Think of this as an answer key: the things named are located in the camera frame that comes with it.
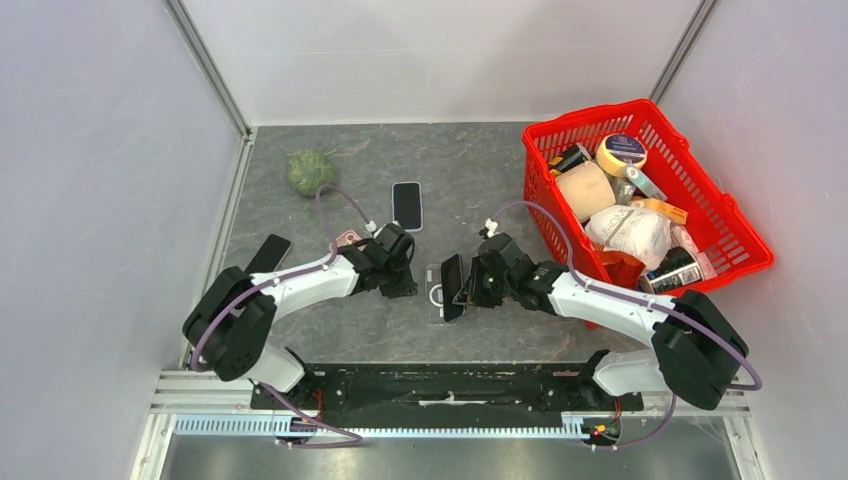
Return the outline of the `clear magsafe phone case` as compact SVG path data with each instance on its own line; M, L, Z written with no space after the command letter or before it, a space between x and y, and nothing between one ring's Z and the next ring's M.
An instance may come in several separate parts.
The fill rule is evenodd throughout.
M451 325L444 311L443 283L439 264L429 264L425 269L425 319L430 325Z

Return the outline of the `pink phone case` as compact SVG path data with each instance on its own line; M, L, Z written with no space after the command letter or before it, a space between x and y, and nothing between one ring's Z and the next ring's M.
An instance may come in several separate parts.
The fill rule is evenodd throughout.
M335 244L338 250L353 245L356 246L358 250L363 251L365 246L360 244L361 241L362 237L356 231L349 229L336 238Z

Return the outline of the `red plastic basket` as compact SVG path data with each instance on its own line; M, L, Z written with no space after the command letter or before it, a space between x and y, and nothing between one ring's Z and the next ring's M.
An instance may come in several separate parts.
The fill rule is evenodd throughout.
M647 148L647 176L672 205L688 212L686 228L716 271L715 277L693 283L691 289L710 293L774 264L774 254L734 197L713 182L690 152L688 140L649 99L588 107L525 128L523 197L550 212L549 217L538 211L531 216L556 261L573 259L579 272L596 280L610 279L547 164L577 142L595 150L613 133L636 137Z

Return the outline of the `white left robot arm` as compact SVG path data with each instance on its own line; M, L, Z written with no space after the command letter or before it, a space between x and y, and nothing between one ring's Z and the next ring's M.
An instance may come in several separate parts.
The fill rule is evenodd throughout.
M320 302L379 290L388 299L413 296L413 236L393 223L373 236L336 247L313 262L276 272L228 267L215 278L185 320L196 371L224 381L248 379L275 390L290 408L307 405L314 383L289 348L271 347L272 325Z

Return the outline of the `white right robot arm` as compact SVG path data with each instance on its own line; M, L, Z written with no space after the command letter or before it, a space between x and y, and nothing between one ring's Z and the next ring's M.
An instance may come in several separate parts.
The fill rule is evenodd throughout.
M705 294L639 293L565 264L535 262L506 233L484 239L461 292L476 307L497 308L511 299L526 310L587 320L644 344L640 351L601 353L578 380L579 400L591 409L627 393L667 391L714 410L747 364L746 343Z

